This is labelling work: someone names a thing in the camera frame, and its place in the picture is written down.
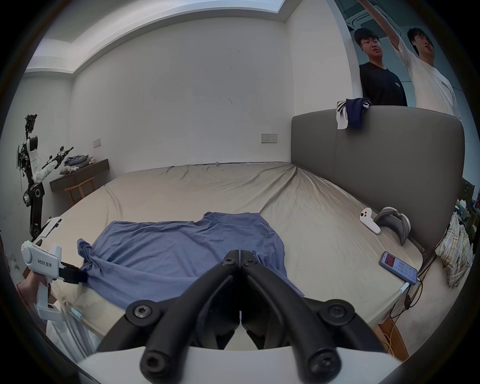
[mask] smartphone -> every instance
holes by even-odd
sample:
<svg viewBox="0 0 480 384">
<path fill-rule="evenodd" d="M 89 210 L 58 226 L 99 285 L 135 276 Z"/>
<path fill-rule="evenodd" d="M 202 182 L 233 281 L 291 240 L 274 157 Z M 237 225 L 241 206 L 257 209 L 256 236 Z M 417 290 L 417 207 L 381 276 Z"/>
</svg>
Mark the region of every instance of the smartphone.
<svg viewBox="0 0 480 384">
<path fill-rule="evenodd" d="M 400 259 L 397 259 L 391 253 L 383 253 L 380 259 L 380 265 L 411 285 L 417 283 L 417 270 Z"/>
</svg>

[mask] gray upholstered headboard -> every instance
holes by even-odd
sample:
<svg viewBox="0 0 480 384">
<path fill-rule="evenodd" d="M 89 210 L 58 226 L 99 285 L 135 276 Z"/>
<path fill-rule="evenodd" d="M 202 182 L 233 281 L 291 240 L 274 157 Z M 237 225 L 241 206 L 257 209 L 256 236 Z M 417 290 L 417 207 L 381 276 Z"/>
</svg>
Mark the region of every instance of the gray upholstered headboard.
<svg viewBox="0 0 480 384">
<path fill-rule="evenodd" d="M 295 116 L 292 163 L 376 211 L 395 207 L 410 219 L 410 236 L 432 251 L 448 226 L 461 182 L 462 125 L 443 113 L 398 106 L 373 106 L 362 119 L 361 130 L 337 130 L 335 109 Z"/>
</svg>

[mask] plaid cloth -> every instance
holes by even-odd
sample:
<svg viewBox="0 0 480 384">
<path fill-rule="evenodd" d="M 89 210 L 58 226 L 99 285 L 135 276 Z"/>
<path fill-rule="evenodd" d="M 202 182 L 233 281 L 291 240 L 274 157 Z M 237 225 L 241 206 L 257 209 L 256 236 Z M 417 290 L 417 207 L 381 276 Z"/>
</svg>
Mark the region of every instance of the plaid cloth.
<svg viewBox="0 0 480 384">
<path fill-rule="evenodd" d="M 440 257 L 447 273 L 448 287 L 458 287 L 463 275 L 472 264 L 473 252 L 465 227 L 460 224 L 456 213 L 453 213 L 447 232 L 435 248 L 435 253 Z"/>
</svg>

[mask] beige bed sheet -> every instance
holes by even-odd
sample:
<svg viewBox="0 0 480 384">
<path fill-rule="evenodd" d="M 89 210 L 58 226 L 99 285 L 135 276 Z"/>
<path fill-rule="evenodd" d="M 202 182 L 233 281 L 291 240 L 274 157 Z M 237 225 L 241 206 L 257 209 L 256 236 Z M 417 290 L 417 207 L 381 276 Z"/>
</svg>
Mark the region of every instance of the beige bed sheet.
<svg viewBox="0 0 480 384">
<path fill-rule="evenodd" d="M 212 164 L 149 169 L 122 175 L 81 200 L 43 241 L 63 248 L 62 260 L 81 266 L 76 242 L 93 243 L 113 220 L 193 220 L 205 212 L 258 212 L 285 245 L 288 278 L 316 300 L 344 299 L 371 326 L 389 310 L 404 282 L 379 266 L 389 251 L 415 268 L 421 253 L 389 228 L 375 235 L 360 221 L 356 198 L 289 163 Z M 55 281 L 60 303 L 105 335 L 124 314 L 83 285 Z"/>
</svg>

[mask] blue t-shirt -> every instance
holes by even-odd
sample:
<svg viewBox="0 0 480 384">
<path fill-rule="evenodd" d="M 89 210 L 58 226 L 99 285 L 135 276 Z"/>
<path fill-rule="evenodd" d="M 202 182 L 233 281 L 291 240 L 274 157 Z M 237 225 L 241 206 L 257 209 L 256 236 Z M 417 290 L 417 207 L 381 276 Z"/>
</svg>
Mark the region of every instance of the blue t-shirt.
<svg viewBox="0 0 480 384">
<path fill-rule="evenodd" d="M 79 239 L 77 246 L 88 285 L 122 308 L 180 296 L 236 249 L 251 251 L 301 294 L 287 279 L 282 240 L 258 213 L 207 212 L 197 222 L 112 221 L 93 245 Z"/>
</svg>

